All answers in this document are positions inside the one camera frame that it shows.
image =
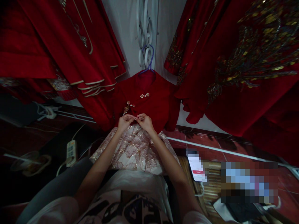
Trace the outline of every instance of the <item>clothes hanger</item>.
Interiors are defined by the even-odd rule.
[[[153,53],[152,53],[152,58],[151,58],[151,60],[150,60],[149,66],[148,66],[148,68],[147,68],[146,70],[140,72],[139,74],[142,74],[142,73],[144,73],[144,72],[146,72],[146,71],[148,71],[148,70],[151,70],[154,74],[156,74],[155,71],[152,70],[152,62],[153,62],[153,58],[154,58],[155,50],[154,50],[154,47],[153,47],[151,44],[150,44],[150,46],[151,46],[151,48],[153,49]]]

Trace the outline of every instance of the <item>red garment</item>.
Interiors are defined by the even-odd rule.
[[[166,130],[174,131],[180,111],[180,100],[173,96],[176,86],[162,78],[157,72],[151,71],[139,75],[135,74],[115,86],[113,105],[115,119],[123,115],[124,108],[130,105],[128,114],[137,116],[147,114],[151,119],[154,129],[160,133],[166,126]]]
[[[178,75],[178,85],[190,72],[230,0],[187,0],[164,67]]]
[[[228,60],[232,54],[238,44],[239,28],[244,25],[242,21],[241,24],[238,21],[246,15],[252,2],[252,0],[232,0],[230,2],[207,43],[202,48],[195,48],[193,52],[193,55],[196,55],[195,63],[189,71],[187,71],[189,64],[187,65],[185,78],[175,96],[183,100],[184,110],[190,112],[186,119],[189,123],[197,123],[203,114],[206,114],[222,130],[235,136],[244,136],[261,149],[276,155],[286,157],[288,154],[289,157],[286,157],[288,159],[291,152],[297,149],[294,139],[296,139],[295,136],[298,136],[298,129],[292,124],[298,122],[298,114],[295,112],[297,110],[290,106],[282,103],[277,105],[277,103],[283,99],[290,105],[298,105],[298,94],[286,98],[286,94],[298,82],[298,74],[272,78],[269,73],[270,77],[266,77],[265,80],[250,80],[253,84],[260,85],[252,88],[249,88],[244,82],[239,83],[239,87],[236,85],[224,86],[222,94],[208,106],[207,89],[215,83],[217,59],[224,56]],[[282,10],[284,10],[282,15],[286,13],[284,18],[287,18],[287,14],[291,12],[285,10],[285,5],[289,3],[290,1],[282,1]],[[252,20],[255,16],[263,16],[263,12],[260,12],[263,9],[263,1],[256,1],[255,6],[260,4],[261,6],[254,8],[256,14],[251,15]],[[267,21],[267,27],[272,27],[271,23],[276,20],[276,17],[273,18],[271,20],[272,17],[268,16],[267,20],[264,20]],[[245,25],[252,27],[249,22],[250,20]],[[263,32],[265,33],[267,30],[262,29],[259,34],[263,34]],[[277,58],[280,63],[284,62],[282,56]],[[282,68],[273,67],[273,71],[298,71],[298,66],[299,64],[294,62],[290,66]]]
[[[18,0],[78,100],[100,127],[114,125],[109,97],[126,72],[101,2]]]
[[[43,103],[57,93],[64,100],[76,98],[16,1],[4,8],[0,33],[0,84],[7,92],[24,103]]]

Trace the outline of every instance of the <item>pink sequined skirt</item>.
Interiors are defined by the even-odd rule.
[[[103,143],[90,157],[90,160],[93,163],[95,163],[108,143],[111,141],[116,130],[117,128],[112,129]],[[161,131],[159,133],[159,137],[179,163],[178,157],[166,138],[166,135]],[[110,169],[138,170],[155,175],[166,175],[165,169],[163,168],[162,162],[156,148],[154,147],[153,140],[139,124],[130,125],[121,136],[116,147]]]

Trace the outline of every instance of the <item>white wall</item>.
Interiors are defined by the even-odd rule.
[[[171,45],[173,36],[184,10],[186,0],[160,0],[158,16],[156,15],[155,4],[149,0],[148,11],[151,15],[153,23],[158,20],[157,39],[155,47],[155,70],[166,80],[176,84],[177,77],[170,74],[164,68],[164,61],[167,57],[169,47]],[[126,60],[127,74],[121,76],[117,81],[127,79],[141,70],[138,63],[139,44],[137,40],[136,27],[136,0],[102,0],[109,21],[113,28],[114,34],[121,48],[121,51]],[[57,102],[81,106],[77,99],[71,101],[63,101],[58,99]],[[186,122],[188,113],[183,110],[181,105],[178,125],[200,128],[209,131],[222,132],[212,123],[206,116],[204,116],[197,124],[189,124]]]

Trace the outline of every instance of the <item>person's left hand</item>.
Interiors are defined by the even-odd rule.
[[[130,114],[123,115],[118,120],[117,131],[119,131],[120,133],[123,133],[128,128],[130,123],[132,123],[135,119],[136,119],[136,117],[134,117],[133,115],[130,115]]]

